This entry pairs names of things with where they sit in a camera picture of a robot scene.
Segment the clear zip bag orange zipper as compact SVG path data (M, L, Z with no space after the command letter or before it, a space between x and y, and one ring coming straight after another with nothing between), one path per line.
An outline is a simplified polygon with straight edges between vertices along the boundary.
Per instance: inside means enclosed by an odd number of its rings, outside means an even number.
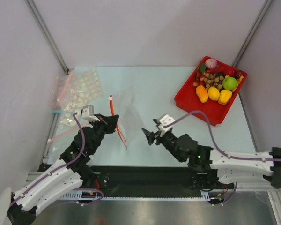
M111 114L119 116L116 131L124 148L128 150L143 126L140 115L134 107L135 88L129 86L125 90L109 95L108 100Z

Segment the orange yellow mango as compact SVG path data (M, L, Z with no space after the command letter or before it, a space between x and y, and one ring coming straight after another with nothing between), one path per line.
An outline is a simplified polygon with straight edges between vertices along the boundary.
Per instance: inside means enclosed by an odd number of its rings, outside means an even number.
M196 95L199 98L200 102L205 103L208 101L208 92L204 86L199 85L196 87Z

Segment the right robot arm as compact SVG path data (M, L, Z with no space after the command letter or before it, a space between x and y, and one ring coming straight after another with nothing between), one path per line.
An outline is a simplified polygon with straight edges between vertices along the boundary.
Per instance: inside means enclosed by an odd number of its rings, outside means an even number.
M221 184L268 182L281 189L281 148L257 153L229 152L217 146L198 144L188 134L176 137L172 132L172 117L155 119L158 131L142 128L149 145L162 145L178 162L186 162L196 172L210 173L207 184L218 188Z

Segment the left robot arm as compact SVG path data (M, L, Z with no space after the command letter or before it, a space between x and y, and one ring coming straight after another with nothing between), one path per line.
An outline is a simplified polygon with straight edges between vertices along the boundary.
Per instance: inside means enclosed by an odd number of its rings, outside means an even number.
M30 225L53 202L68 192L90 187L94 173L87 165L106 134L116 130L119 116L95 114L89 126L79 130L71 144L45 172L22 189L13 192L7 217L14 225Z

